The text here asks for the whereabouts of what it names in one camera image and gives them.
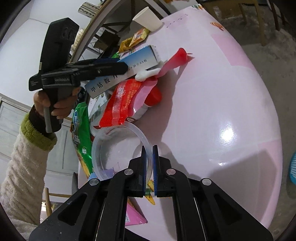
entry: orange shell print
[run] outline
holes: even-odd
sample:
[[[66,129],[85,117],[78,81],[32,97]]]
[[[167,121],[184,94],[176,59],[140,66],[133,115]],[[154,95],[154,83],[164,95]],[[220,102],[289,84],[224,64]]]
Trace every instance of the orange shell print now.
[[[212,24],[213,26],[219,28],[220,30],[224,31],[224,30],[223,30],[224,27],[223,27],[221,24],[219,24],[219,23],[217,23],[217,22],[211,22],[211,24]]]

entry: green cuff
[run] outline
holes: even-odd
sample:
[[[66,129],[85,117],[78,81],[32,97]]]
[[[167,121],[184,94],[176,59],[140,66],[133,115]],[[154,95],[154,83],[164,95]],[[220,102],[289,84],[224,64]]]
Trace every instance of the green cuff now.
[[[51,133],[48,137],[45,137],[33,127],[29,120],[29,114],[25,116],[20,129],[29,142],[44,151],[52,150],[57,143],[57,136],[54,133]]]

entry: white paper cup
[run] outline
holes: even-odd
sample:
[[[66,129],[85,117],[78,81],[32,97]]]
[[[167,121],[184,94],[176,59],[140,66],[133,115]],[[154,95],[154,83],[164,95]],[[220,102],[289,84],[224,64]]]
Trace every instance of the white paper cup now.
[[[141,24],[151,32],[158,30],[162,26],[162,22],[159,18],[151,11],[149,7],[141,10],[134,18],[133,21]]]

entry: device handle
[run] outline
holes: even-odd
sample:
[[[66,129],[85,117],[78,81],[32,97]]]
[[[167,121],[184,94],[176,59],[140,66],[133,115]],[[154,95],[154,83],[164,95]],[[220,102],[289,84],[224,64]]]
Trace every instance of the device handle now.
[[[52,116],[51,112],[55,109],[55,103],[72,95],[73,88],[74,87],[72,86],[63,86],[59,88],[43,89],[50,100],[50,107],[43,108],[47,133],[57,132],[62,128],[62,123],[64,120],[57,119],[56,116]]]

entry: silver screw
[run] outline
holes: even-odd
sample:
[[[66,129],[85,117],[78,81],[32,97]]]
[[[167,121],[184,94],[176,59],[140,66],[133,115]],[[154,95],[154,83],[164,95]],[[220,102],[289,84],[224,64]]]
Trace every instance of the silver screw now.
[[[167,174],[174,175],[175,173],[176,173],[176,171],[174,169],[172,169],[172,168],[167,169]]]
[[[95,185],[97,185],[98,183],[99,183],[99,180],[96,179],[96,178],[93,178],[93,179],[91,179],[91,180],[89,181],[89,184],[90,184],[91,186],[95,186]]]
[[[132,169],[126,169],[126,170],[124,170],[124,174],[125,175],[132,175],[133,174],[133,170]]]
[[[203,185],[209,186],[212,184],[212,181],[208,178],[202,180]]]

